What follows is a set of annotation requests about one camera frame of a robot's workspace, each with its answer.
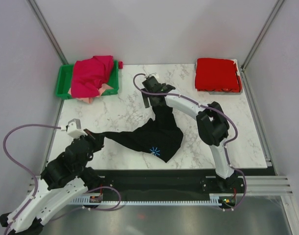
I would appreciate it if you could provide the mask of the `black t shirt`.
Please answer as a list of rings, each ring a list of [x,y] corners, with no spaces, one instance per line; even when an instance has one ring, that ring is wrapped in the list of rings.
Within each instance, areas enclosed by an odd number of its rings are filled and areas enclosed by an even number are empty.
[[[153,106],[155,118],[132,132],[104,132],[105,137],[137,152],[152,154],[167,163],[180,149],[184,134],[177,126],[173,109]]]

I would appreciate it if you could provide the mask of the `peach pink t shirt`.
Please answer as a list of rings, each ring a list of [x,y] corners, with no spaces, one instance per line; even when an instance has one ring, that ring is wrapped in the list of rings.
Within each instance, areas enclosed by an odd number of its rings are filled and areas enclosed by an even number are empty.
[[[95,96],[95,97],[85,97],[85,98],[76,98],[77,100],[79,101],[83,101],[87,104],[91,104],[94,100],[94,98],[97,98],[97,97],[101,97],[101,95],[106,92],[106,90],[112,90],[113,88],[111,86],[109,86],[108,84],[102,84],[101,88],[98,89],[99,91],[99,95],[98,96]]]

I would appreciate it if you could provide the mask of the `magenta t shirt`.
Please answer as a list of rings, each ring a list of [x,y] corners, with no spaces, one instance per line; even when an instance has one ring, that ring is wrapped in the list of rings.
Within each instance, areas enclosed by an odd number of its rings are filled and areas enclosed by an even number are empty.
[[[108,84],[113,89],[106,90],[102,95],[118,94],[119,70],[123,62],[112,56],[93,56],[90,59],[76,61],[73,66],[69,94],[72,98],[95,97],[102,84]]]

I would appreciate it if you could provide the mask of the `green plastic tray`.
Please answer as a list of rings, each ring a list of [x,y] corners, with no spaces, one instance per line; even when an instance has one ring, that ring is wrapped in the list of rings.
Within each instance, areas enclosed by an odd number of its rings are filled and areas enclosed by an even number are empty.
[[[58,72],[55,94],[62,100],[116,95],[119,90],[120,65],[117,60],[96,58],[62,65]]]

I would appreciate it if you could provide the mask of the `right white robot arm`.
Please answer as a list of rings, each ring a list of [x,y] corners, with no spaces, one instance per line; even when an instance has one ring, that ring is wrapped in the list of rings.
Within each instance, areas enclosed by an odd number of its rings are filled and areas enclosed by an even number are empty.
[[[221,192],[229,192],[239,184],[247,189],[244,173],[233,167],[229,160],[227,144],[238,137],[238,130],[232,120],[224,114],[217,102],[201,104],[182,95],[175,87],[159,83],[155,76],[148,75],[143,81],[142,92],[145,107],[168,106],[192,117],[198,128],[200,139],[210,147]]]

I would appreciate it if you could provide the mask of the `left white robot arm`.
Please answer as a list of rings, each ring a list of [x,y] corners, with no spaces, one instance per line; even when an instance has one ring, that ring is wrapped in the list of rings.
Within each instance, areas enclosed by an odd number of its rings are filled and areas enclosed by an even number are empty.
[[[85,129],[69,146],[50,161],[35,187],[10,213],[0,216],[6,235],[38,235],[45,224],[71,200],[85,192],[96,192],[101,178],[87,163],[104,146],[103,134]]]

